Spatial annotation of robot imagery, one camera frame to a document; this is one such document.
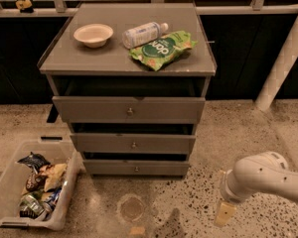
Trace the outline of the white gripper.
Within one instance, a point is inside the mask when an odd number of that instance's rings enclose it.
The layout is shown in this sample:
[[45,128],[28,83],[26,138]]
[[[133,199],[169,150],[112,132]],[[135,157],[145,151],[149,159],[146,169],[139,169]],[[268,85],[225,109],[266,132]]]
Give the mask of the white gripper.
[[215,226],[224,227],[236,212],[235,204],[241,204],[247,200],[247,193],[235,178],[232,170],[223,173],[220,193],[225,201],[220,200],[218,203]]

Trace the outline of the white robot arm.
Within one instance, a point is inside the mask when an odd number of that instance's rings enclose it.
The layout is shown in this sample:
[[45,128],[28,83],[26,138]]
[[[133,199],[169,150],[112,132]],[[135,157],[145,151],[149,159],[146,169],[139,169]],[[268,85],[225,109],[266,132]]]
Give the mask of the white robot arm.
[[285,158],[276,152],[264,152],[237,161],[222,173],[215,226],[223,227],[236,207],[262,192],[275,194],[298,204],[298,173],[291,172]]

